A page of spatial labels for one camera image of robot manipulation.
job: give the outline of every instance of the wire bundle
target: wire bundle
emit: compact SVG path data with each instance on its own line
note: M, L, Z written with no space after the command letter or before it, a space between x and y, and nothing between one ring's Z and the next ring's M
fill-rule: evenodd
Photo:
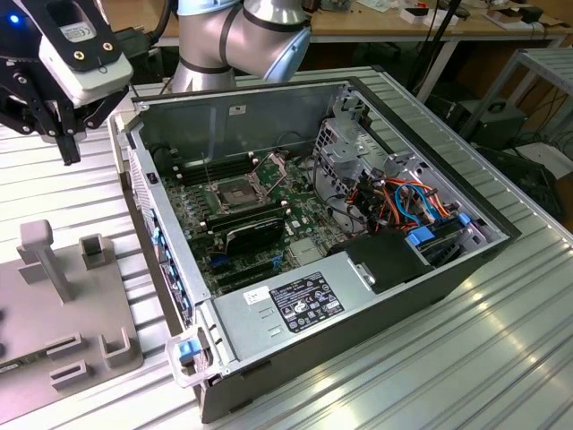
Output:
M389 191L387 185L395 185L396 189ZM382 197L382 203L378 212L376 231L381 227L381 224L378 221L383 221L383 227L401 228L402 230L409 230L410 228L423 225L423 222L418 218L418 216L408 211L412 196L404 196L403 191L405 189L408 192L412 191L414 194L418 194L426 210L432 215L432 217L434 217L434 219L441 220L446 219L449 216L449 211L443 206L435 193L435 190L431 186L417 181L406 181L405 179L392 177L388 178L384 185L373 187L370 190L372 193ZM346 203L354 204L357 195L358 187L349 194L346 199Z

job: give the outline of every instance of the slotted aluminum surface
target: slotted aluminum surface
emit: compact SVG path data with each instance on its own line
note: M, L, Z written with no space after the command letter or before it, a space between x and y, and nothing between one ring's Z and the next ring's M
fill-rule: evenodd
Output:
M56 243L114 239L146 357L142 368L9 423L6 428L567 428L573 427L572 237L391 78L356 75L501 212L523 236L442 302L413 315L252 405L202 426L162 352L167 326L121 196L104 129L65 168L38 137L0 131L0 261L15 258L17 226L45 217ZM260 83L242 79L240 85ZM144 86L141 94L158 93ZM392 133L373 124L394 146Z
M525 49L517 60L569 95L573 93L573 49Z

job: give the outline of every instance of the power supply label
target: power supply label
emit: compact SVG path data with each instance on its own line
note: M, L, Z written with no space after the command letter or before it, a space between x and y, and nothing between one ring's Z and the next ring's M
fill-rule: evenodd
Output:
M319 271L272 289L270 297L292 333L308 329L344 311L336 294Z

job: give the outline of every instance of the blue latch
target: blue latch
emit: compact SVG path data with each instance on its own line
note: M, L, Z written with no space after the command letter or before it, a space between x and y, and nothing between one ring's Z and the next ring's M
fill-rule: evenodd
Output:
M464 212L460 212L460 214L458 215L458 219L462 224L464 224L464 226L467 226L467 224L472 222L472 219L469 218L469 215L467 215Z
M153 230L153 236L151 237L153 245L157 245L159 243L159 236L161 236L161 230L159 229L159 227L155 227L155 229Z
M428 240L432 240L435 238L435 235L430 231L427 227L419 227L413 230L410 230L408 234L408 239L414 246L419 246Z
M201 344L198 339L181 342L177 347L179 347L179 361L183 365L184 363L189 363L194 356L201 353Z

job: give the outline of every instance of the blue cable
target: blue cable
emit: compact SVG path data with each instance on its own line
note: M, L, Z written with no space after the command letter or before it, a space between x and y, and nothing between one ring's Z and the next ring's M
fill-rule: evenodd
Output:
M418 226L421 225L420 220L416 216L414 216L410 213L407 213L404 210L404 208L402 207L402 202L400 201L400 188L402 188L403 186L406 186L408 188L412 188L414 191L416 191L418 193L418 195L420 197L422 197L422 202L425 205L428 212L430 212L431 215L435 219L442 219L441 215L435 210L435 208L430 204L430 202L428 202L428 199L426 198L422 189L420 189L418 186L413 185L413 184L403 184L403 185L399 186L396 189L396 192L394 193L394 200L396 201L396 206L398 207L398 210L400 211L400 213L402 213L402 215L404 215L407 218L413 219Z
M400 211L400 213L401 213L402 215L404 215L406 218L412 219L412 220L419 226L419 225L420 225L420 220L419 220L416 216L414 216L414 215L412 215L412 214L406 212L406 211L404 210L404 208L402 207L402 203L401 203L401 201L400 201L400 188L402 188L402 186L403 186L403 185L399 186L399 187L396 189L396 192L394 193L394 201L396 202L396 207L398 208L398 210Z

